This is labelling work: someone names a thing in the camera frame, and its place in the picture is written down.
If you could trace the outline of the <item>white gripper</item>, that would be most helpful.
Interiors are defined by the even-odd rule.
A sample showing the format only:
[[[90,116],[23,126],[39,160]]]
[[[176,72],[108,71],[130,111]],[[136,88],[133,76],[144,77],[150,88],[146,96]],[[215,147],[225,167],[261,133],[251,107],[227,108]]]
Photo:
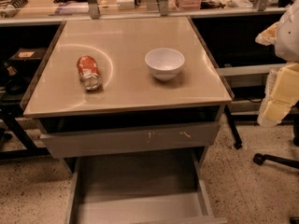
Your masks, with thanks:
[[[279,58],[299,62],[299,0],[294,1],[279,22],[259,33],[255,42],[264,46],[275,45]],[[299,101],[299,63],[286,63],[279,69],[272,69],[264,93],[257,122],[263,127],[274,127]]]

